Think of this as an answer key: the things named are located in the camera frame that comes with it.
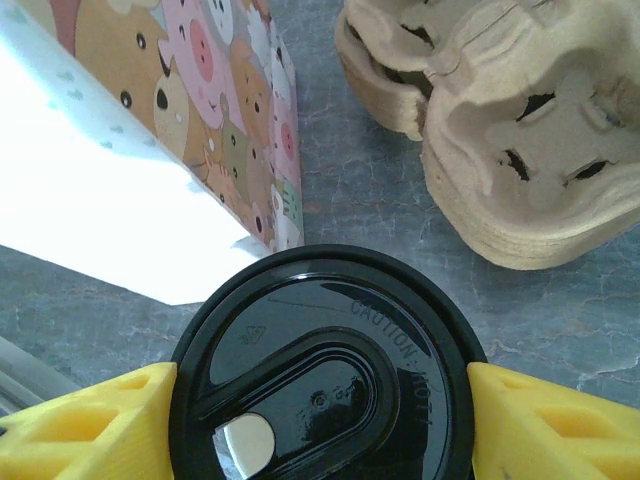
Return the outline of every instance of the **countertop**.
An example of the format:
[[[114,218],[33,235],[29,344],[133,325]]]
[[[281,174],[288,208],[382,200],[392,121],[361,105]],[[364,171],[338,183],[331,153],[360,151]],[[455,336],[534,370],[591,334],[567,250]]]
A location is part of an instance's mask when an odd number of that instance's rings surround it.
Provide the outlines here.
[[[571,264],[495,267],[427,193],[420,145],[378,127],[333,46],[341,0],[271,0],[298,72],[307,243],[391,254],[438,284],[491,362],[640,407],[640,228]],[[81,386],[168,360],[198,305],[167,307],[0,248],[0,336]]]

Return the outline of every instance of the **cartoon animal paper bag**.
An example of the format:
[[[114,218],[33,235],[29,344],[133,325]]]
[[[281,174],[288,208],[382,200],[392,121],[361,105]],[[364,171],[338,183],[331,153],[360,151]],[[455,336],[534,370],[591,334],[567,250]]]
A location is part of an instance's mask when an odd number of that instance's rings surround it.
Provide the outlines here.
[[[18,3],[253,235],[303,243],[295,72],[266,0]]]

